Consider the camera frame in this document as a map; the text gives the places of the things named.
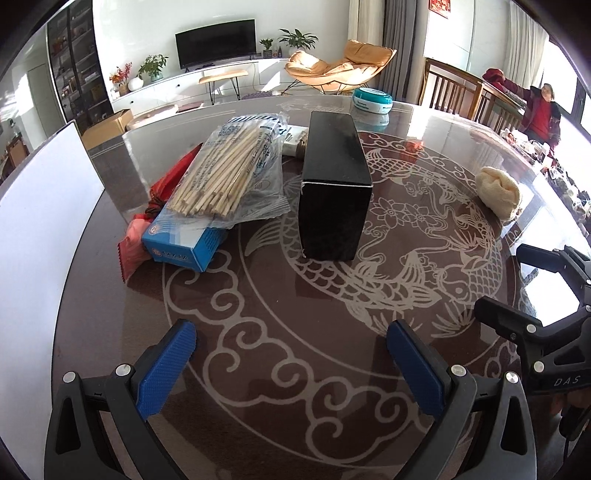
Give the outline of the person's hand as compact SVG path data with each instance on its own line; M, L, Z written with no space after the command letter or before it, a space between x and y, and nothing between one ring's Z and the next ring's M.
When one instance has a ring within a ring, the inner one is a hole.
M590 421L590 389L556 394L552 398L551 415L561 414L560 434L569 441L578 438Z

